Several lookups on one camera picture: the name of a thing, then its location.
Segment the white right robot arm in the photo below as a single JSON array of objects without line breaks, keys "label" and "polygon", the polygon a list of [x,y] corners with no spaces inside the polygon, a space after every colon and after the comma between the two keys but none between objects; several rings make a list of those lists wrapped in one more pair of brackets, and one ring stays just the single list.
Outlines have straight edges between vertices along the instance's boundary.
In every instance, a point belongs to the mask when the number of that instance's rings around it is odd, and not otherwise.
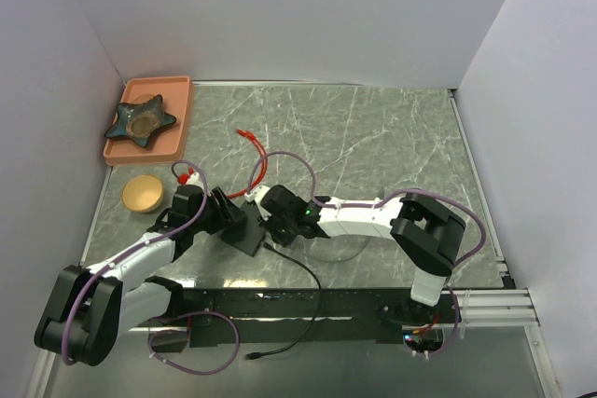
[{"label": "white right robot arm", "polygon": [[465,221],[436,198],[415,189],[386,202],[327,196],[306,201],[283,185],[261,185],[245,199],[257,206],[262,225],[284,247],[297,237],[395,241],[416,267],[408,299],[410,316],[425,323],[439,313],[439,298],[455,268]]}]

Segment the black network switch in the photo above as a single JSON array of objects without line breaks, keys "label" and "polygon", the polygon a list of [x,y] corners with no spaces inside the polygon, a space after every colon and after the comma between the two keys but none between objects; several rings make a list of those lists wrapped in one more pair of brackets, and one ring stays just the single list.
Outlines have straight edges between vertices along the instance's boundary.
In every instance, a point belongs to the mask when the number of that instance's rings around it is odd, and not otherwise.
[{"label": "black network switch", "polygon": [[243,213],[242,219],[226,228],[220,234],[220,239],[227,245],[253,257],[265,238],[266,229],[261,225],[262,218],[255,204],[245,201],[240,211]]}]

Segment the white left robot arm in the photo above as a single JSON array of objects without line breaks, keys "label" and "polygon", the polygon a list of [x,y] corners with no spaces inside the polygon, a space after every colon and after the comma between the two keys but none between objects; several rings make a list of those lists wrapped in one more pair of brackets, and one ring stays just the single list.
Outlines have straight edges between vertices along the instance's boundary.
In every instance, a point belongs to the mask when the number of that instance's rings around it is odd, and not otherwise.
[{"label": "white left robot arm", "polygon": [[68,266],[57,277],[35,329],[34,343],[67,364],[100,364],[117,338],[156,318],[178,323],[185,313],[183,288],[155,271],[177,260],[199,233],[244,227],[247,214],[216,187],[206,193],[181,185],[170,207],[133,245],[88,268]]}]

